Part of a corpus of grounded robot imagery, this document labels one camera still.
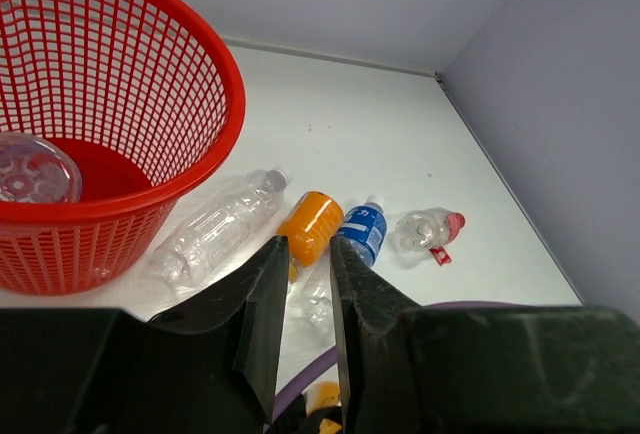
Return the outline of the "short orange juice bottle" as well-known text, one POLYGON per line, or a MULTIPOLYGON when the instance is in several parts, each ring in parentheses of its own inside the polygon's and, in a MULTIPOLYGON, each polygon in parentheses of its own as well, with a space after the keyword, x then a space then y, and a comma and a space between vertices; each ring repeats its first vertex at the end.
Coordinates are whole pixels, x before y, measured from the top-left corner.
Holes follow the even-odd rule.
POLYGON ((290 255, 302 268, 315 264, 342 224, 344 212, 330 196, 306 192, 280 224, 276 234, 288 239, 290 255))

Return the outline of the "long orange juice bottle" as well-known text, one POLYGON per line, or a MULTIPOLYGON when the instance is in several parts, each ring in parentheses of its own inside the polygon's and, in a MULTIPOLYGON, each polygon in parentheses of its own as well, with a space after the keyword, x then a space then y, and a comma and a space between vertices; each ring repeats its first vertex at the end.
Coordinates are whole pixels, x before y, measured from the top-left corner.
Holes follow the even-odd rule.
POLYGON ((341 393, 337 381, 313 384, 305 394, 306 419, 304 428, 310 433, 342 433, 341 393))

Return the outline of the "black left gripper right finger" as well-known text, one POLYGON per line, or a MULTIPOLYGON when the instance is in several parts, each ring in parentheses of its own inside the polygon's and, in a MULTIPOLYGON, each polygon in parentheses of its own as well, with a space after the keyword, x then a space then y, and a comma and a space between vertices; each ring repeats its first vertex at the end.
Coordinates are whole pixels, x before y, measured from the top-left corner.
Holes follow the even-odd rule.
POLYGON ((417 304, 367 267, 341 237, 330 280, 346 433, 418 433, 420 420, 401 312, 417 304))

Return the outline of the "clear bottle red cap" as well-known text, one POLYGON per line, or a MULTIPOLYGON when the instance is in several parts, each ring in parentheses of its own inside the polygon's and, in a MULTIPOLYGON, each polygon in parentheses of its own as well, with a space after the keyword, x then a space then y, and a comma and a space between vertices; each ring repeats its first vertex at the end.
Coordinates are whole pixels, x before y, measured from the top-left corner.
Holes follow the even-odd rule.
POLYGON ((398 245, 407 252, 428 252, 439 266, 452 262, 446 246, 465 227, 466 218, 460 212, 444 208, 412 211, 395 226, 398 245))

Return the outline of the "clear plastic bottle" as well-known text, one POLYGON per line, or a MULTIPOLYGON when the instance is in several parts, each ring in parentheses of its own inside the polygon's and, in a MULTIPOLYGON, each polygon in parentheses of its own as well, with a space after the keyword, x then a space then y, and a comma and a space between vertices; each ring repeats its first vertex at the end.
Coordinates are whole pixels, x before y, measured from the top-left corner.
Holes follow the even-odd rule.
POLYGON ((174 286, 207 281, 280 210, 289 181, 280 167, 231 179, 156 248, 151 271, 174 286))

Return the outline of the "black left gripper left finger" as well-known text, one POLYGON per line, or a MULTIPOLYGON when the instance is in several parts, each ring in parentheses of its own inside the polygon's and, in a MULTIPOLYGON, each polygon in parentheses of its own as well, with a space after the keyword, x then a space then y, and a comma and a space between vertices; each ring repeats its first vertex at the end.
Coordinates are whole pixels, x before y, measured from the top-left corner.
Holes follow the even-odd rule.
POLYGON ((221 280, 150 320, 161 424, 272 420, 289 245, 274 237, 221 280))

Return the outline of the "large blue label clear bottle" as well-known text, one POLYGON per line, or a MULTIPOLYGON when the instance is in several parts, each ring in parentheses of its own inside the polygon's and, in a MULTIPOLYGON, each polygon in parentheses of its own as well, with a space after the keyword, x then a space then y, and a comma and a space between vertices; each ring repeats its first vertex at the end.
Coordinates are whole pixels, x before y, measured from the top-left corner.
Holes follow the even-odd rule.
POLYGON ((75 203, 83 179, 77 164, 52 143, 22 132, 1 133, 1 200, 75 203))

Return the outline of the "small blue label bottle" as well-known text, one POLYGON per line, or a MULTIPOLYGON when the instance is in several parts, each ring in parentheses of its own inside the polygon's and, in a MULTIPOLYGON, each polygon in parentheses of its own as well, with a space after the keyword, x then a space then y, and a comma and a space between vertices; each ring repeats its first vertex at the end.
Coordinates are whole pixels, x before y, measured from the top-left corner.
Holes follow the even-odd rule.
POLYGON ((377 260, 387 233, 382 197, 369 196, 363 204, 350 209, 336 236, 347 240, 367 267, 377 260))

